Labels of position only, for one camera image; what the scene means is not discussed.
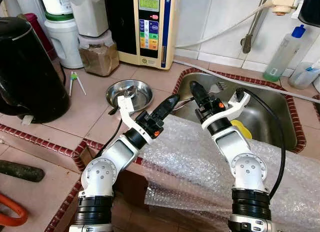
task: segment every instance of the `black cable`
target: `black cable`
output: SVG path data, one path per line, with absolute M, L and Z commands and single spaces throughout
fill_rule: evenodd
M 282 177 L 284 175 L 284 171 L 285 171 L 285 165 L 286 165 L 286 144 L 285 144 L 285 133 L 284 133 L 284 129 L 282 127 L 281 121 L 278 118 L 278 116 L 275 114 L 275 112 L 261 99 L 259 98 L 257 95 L 255 95 L 253 92 L 251 92 L 250 90 L 246 89 L 246 88 L 239 88 L 240 90 L 248 93 L 251 97 L 253 97 L 257 102 L 259 102 L 260 105 L 262 105 L 262 107 L 265 108 L 265 110 L 274 118 L 277 126 L 279 127 L 280 130 L 280 141 L 282 143 L 281 145 L 281 162 L 280 162 L 280 169 L 279 169 L 279 173 L 278 173 L 278 177 L 276 178 L 276 181 L 274 183 L 274 186 L 269 194 L 269 198 L 270 200 L 272 199 L 272 197 L 275 195 Z
M 66 73 L 65 73 L 64 67 L 62 66 L 61 63 L 60 63 L 60 68 L 61 68 L 61 72 L 62 72 L 62 75 L 63 75 L 63 85 L 65 86 L 67 77 L 66 77 Z
M 101 156 L 102 152 L 104 151 L 104 149 L 110 144 L 110 142 L 116 137 L 117 133 L 119 132 L 119 129 L 121 127 L 122 124 L 122 119 L 120 119 L 120 122 L 118 124 L 118 127 L 116 128 L 114 134 L 111 136 L 111 138 L 104 144 L 104 146 L 100 149 L 100 151 L 96 154 L 96 156 L 94 158 L 98 158 Z

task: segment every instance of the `white container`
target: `white container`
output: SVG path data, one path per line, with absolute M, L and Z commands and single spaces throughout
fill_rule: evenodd
M 79 52 L 88 73 L 108 76 L 119 65 L 117 46 L 108 30 L 99 37 L 79 35 Z
M 320 76 L 313 81 L 313 85 L 316 90 L 320 93 Z
M 313 63 L 302 62 L 300 63 L 293 74 L 289 78 L 289 85 L 294 88 L 303 90 L 307 88 L 318 76 L 320 69 L 314 68 L 310 71 L 306 69 L 309 68 Z
M 271 62 L 267 66 L 263 77 L 268 81 L 278 81 L 288 67 L 290 61 L 300 49 L 301 37 L 305 32 L 304 25 L 295 27 L 292 33 L 288 33 L 282 40 Z
M 70 3 L 80 35 L 99 37 L 107 31 L 105 0 L 70 0 Z
M 37 17 L 37 20 L 45 33 L 49 38 L 49 33 L 45 27 L 45 10 L 42 6 L 41 0 L 16 0 L 21 8 L 23 14 L 34 13 Z
M 82 68 L 84 65 L 78 50 L 78 29 L 75 19 L 63 21 L 47 19 L 44 24 L 61 64 L 69 69 Z
M 52 15 L 72 14 L 69 0 L 42 0 L 45 10 Z

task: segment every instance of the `white hose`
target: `white hose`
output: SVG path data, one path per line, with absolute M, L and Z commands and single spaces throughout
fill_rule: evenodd
M 318 104 L 320 104 L 320 100 L 315 99 L 315 98 L 310 98 L 310 97 L 307 97 L 307 96 L 303 96 L 303 95 L 296 94 L 296 93 L 291 93 L 291 92 L 288 92 L 288 91 L 283 91 L 283 90 L 276 89 L 276 88 L 271 88 L 271 87 L 268 87 L 268 86 L 261 86 L 261 85 L 254 84 L 254 83 L 247 83 L 247 82 L 244 82 L 244 81 L 241 81 L 241 80 L 236 80 L 236 79 L 233 79 L 233 78 L 228 78 L 228 77 L 225 77 L 225 76 L 223 76 L 223 75 L 214 73 L 214 72 L 212 72 L 211 70 L 208 70 L 208 69 L 206 69 L 206 68 L 202 68 L 202 67 L 197 66 L 197 65 L 195 65 L 195 64 L 186 63 L 186 62 L 179 61 L 179 60 L 176 60 L 176 59 L 174 59 L 173 61 L 174 61 L 175 63 L 178 63 L 178 64 L 181 64 L 181 65 L 185 65 L 185 66 L 189 66 L 189 67 L 192 67 L 192 68 L 201 70 L 201 71 L 206 72 L 206 73 L 208 73 L 208 74 L 210 74 L 210 75 L 216 76 L 216 77 L 218 77 L 218 78 L 220 78 L 220 79 L 223 79 L 223 80 L 226 80 L 226 81 L 230 81 L 230 82 L 233 82 L 233 83 L 242 85 L 242 86 L 248 86 L 248 87 L 251 87 L 251 88 L 257 88 L 257 89 L 261 89 L 261 90 L 265 90 L 265 91 L 277 92 L 277 93 L 280 93 L 280 94 L 283 94 L 283 95 L 292 96 L 292 97 L 296 97 L 296 98 L 299 98 L 299 99 L 302 99 L 302 100 L 306 100 L 306 101 L 310 101 L 310 102 L 313 102 L 313 103 L 318 103 Z
M 198 44 L 201 44 L 203 42 L 209 41 L 209 40 L 211 40 L 211 39 L 213 39 L 213 38 L 215 38 L 215 37 L 217 37 L 217 36 L 219 36 L 219 35 L 221 35 L 221 34 L 223 34 L 225 32 L 228 32 L 228 31 L 232 30 L 237 25 L 241 24 L 242 22 L 244 22 L 247 19 L 249 19 L 251 16 L 255 15 L 257 12 L 259 12 L 259 11 L 261 11 L 264 8 L 267 8 L 267 7 L 270 7 L 270 4 L 269 3 L 264 3 L 264 4 L 260 5 L 258 8 L 256 8 L 254 11 L 252 11 L 247 17 L 245 17 L 245 18 L 241 19 L 239 22 L 231 25 L 231 27 L 229 27 L 229 28 L 226 28 L 226 29 L 224 29 L 224 30 L 222 30 L 220 32 L 215 33 L 215 34 L 211 34 L 208 37 L 203 38 L 203 39 L 201 39 L 199 41 L 189 42 L 189 43 L 185 43 L 185 44 L 178 44 L 175 47 L 176 48 L 183 48 L 183 47 L 198 45 Z

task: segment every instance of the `blue cap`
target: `blue cap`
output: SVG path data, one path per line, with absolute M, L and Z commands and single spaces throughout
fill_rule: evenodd
M 300 25 L 300 27 L 295 27 L 291 35 L 295 38 L 301 38 L 305 31 L 306 31 L 306 29 L 304 28 L 304 25 L 302 24 L 302 25 Z

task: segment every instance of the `metal bowl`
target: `metal bowl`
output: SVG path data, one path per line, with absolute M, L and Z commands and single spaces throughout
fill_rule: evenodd
M 126 90 L 131 86 L 136 87 L 136 94 L 131 98 L 134 111 L 141 111 L 148 107 L 154 98 L 154 94 L 149 85 L 135 79 L 122 80 L 111 85 L 106 90 L 106 100 L 113 108 L 117 107 L 118 96 L 124 96 Z

